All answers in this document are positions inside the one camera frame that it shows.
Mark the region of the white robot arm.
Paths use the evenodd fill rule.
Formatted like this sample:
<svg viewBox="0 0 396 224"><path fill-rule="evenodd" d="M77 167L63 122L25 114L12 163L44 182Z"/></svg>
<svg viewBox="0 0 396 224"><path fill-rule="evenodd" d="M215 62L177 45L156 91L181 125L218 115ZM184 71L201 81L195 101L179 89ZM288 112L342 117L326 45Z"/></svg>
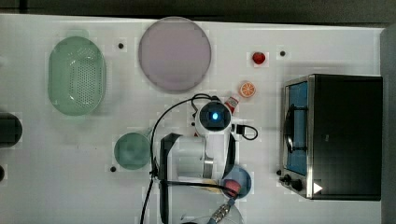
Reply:
<svg viewBox="0 0 396 224"><path fill-rule="evenodd" d="M161 140L159 180L160 214L169 224L168 187L181 177L221 180L235 162L233 116L221 101L202 106L195 116L196 136L169 133Z"/></svg>

